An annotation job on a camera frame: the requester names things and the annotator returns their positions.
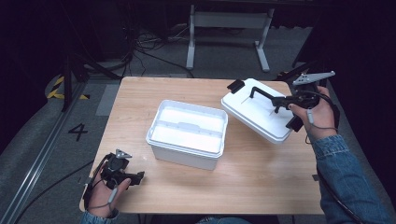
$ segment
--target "tabletop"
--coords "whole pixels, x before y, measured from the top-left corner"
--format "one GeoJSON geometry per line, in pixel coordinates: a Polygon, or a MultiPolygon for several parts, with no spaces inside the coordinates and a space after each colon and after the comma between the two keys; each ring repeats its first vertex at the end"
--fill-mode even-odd
{"type": "MultiPolygon", "coordinates": [[[[137,214],[323,214],[316,160],[306,132],[273,144],[229,115],[223,155],[208,171],[155,159],[146,141],[163,100],[221,109],[233,80],[125,77],[93,164],[117,148],[131,154],[126,173],[145,171],[122,194],[119,210],[137,214]]],[[[287,83],[264,81],[285,95],[287,83]]]]}

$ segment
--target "open container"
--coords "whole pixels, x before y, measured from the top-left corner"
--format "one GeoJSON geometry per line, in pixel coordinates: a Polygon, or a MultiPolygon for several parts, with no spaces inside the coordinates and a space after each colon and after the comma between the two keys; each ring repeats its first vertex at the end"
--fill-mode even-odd
{"type": "Polygon", "coordinates": [[[254,97],[250,98],[250,94],[253,87],[256,87],[272,96],[285,95],[253,78],[239,81],[235,86],[232,92],[227,93],[221,99],[224,110],[268,141],[274,144],[283,143],[291,133],[291,129],[287,128],[286,125],[293,118],[292,112],[280,107],[278,113],[276,113],[276,108],[269,98],[259,92],[254,92],[254,97]]]}
{"type": "Polygon", "coordinates": [[[224,149],[224,110],[164,100],[146,140],[156,159],[214,170],[224,149]]]}

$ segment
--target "white lid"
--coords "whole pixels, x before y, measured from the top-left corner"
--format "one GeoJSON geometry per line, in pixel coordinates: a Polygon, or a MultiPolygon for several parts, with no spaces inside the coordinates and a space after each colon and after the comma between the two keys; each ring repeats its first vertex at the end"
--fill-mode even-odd
{"type": "Polygon", "coordinates": [[[221,99],[223,108],[272,143],[282,143],[291,132],[286,124],[292,119],[292,112],[280,107],[278,113],[276,113],[276,108],[272,105],[271,100],[258,92],[254,93],[253,98],[249,96],[253,87],[266,91],[273,96],[285,95],[253,78],[244,82],[245,86],[239,91],[229,92],[221,99]]]}
{"type": "Polygon", "coordinates": [[[148,130],[150,145],[218,158],[228,123],[223,110],[164,100],[148,130]]]}

